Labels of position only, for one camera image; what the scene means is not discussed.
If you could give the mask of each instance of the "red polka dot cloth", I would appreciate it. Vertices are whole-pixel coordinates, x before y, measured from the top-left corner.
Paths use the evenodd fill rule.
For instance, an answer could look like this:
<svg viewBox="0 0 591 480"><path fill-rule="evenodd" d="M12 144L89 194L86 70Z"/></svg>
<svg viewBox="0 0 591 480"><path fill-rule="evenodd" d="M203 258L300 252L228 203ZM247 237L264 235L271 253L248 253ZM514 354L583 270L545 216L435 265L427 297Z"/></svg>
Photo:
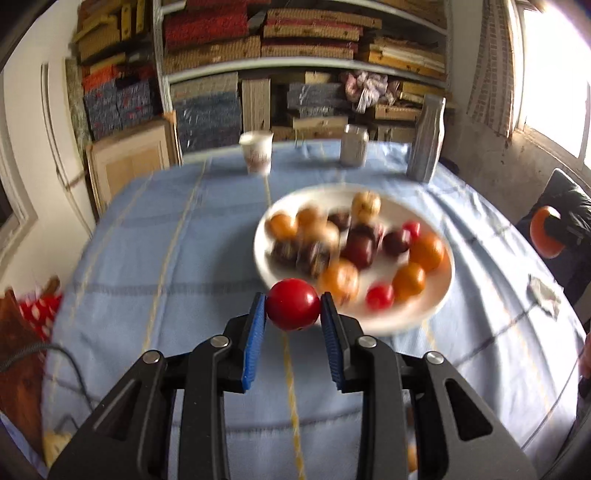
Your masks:
<svg viewBox="0 0 591 480"><path fill-rule="evenodd" d="M45 295L39 299L23 299L18 302L22 317L33 327L35 333L48 342L56 313L60 308L63 294Z"/></svg>

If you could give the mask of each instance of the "wall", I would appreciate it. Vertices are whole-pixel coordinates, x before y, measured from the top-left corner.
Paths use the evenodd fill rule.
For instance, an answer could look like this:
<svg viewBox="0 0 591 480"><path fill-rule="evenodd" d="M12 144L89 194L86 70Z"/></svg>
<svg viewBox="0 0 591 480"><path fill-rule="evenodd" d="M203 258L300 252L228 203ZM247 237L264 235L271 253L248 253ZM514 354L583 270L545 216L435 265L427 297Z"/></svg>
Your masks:
<svg viewBox="0 0 591 480"><path fill-rule="evenodd" d="M0 288L17 294L42 286L52 274L68 281L89 235L57 178L44 123L41 64L49 63L50 111L56 142L71 180L82 170L69 118L63 59L76 28L80 0L60 0L29 29L4 68L9 140L22 182L38 220L17 248L0 279ZM87 223L94 225L84 183L72 193Z"/></svg>

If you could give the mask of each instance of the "red tomato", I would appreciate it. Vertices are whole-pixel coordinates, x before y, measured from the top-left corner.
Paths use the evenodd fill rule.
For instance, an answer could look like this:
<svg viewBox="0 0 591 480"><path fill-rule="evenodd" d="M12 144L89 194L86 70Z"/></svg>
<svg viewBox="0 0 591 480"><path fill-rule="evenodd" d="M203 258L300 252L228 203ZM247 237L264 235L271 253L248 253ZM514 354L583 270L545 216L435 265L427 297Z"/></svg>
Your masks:
<svg viewBox="0 0 591 480"><path fill-rule="evenodd" d="M401 229L408 231L408 233L410 233L410 238L413 241L421 235L421 224L419 222L409 220L408 222L404 222Z"/></svg>
<svg viewBox="0 0 591 480"><path fill-rule="evenodd" d="M286 278L273 285L265 301L267 316L282 330L312 325L320 315L316 290L299 278Z"/></svg>
<svg viewBox="0 0 591 480"><path fill-rule="evenodd" d="M394 288L389 283L375 283L365 296L370 310L388 309L394 303Z"/></svg>

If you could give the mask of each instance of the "light blue tablecloth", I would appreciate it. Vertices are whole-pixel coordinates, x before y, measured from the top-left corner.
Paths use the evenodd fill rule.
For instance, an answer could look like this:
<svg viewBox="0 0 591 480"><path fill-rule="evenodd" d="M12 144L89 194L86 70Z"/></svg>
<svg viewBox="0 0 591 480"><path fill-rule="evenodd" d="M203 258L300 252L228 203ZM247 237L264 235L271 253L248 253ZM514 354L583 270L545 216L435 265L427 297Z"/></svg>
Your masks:
<svg viewBox="0 0 591 480"><path fill-rule="evenodd" d="M584 338L568 304L554 320L528 294L530 274L552 281L545 265L494 207L444 167L429 185L406 180L407 145L371 143L359 170L339 167L339 148L337 141L274 144L268 188L246 174L238 148L133 182L104 215L66 289L54 341L73 352L100 399L144 350L188 352L248 311L254 293L265 291L252 239L271 202L315 184L365 184L438 226L456 261L441 311L386 341L415 356L442 352L544 472L575 418ZM353 479L361 397L337 392L320 329L289 334L286 344L267 325L252 390L226 396L232 478ZM293 366L296 410L286 365ZM89 412L71 367L50 353L45 431L66 413L83 421ZM301 452L294 450L297 419ZM176 411L172 478L179 420Z"/></svg>

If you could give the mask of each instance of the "blue gripper pad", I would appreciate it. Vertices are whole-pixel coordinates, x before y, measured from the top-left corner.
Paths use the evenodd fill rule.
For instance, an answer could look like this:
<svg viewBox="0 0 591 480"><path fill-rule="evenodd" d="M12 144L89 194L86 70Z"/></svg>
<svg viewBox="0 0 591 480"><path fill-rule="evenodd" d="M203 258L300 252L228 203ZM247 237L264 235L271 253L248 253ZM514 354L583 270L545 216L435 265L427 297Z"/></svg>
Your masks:
<svg viewBox="0 0 591 480"><path fill-rule="evenodd" d="M338 315L338 313L332 299L326 294L322 295L320 304L320 323L322 324L326 353L329 357L330 375L333 382L336 383L336 388L342 390L345 380L343 373L343 351L340 348L335 322L333 320L333 316Z"/></svg>
<svg viewBox="0 0 591 480"><path fill-rule="evenodd" d="M267 321L265 299L264 295L260 295L258 303L251 308L249 313L252 316L252 324L246 340L246 349L244 350L244 368L242 371L242 388L244 388L244 391L250 389L256 376L256 364L261 354L262 339Z"/></svg>

